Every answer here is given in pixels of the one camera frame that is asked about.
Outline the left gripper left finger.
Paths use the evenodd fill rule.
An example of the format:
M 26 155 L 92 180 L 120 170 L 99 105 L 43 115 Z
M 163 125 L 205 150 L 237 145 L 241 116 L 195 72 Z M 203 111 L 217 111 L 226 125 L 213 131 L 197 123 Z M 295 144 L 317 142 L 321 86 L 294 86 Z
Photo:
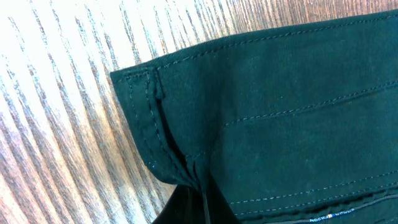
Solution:
M 205 224 L 202 195 L 193 188 L 178 185 L 152 224 Z

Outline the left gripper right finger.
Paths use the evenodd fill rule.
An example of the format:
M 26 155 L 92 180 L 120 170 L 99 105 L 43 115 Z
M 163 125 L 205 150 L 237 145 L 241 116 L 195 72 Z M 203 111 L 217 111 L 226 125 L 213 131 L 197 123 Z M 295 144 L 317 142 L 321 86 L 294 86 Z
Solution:
M 239 220 L 212 177 L 208 179 L 208 186 L 205 190 L 205 223 L 239 224 Z

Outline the black shorts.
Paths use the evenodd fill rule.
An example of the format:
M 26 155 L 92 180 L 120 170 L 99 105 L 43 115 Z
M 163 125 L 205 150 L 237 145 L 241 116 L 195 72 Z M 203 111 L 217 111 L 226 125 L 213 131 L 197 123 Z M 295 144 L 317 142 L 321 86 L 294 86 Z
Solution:
M 397 11 L 212 40 L 113 72 L 153 175 L 239 223 L 397 222 Z

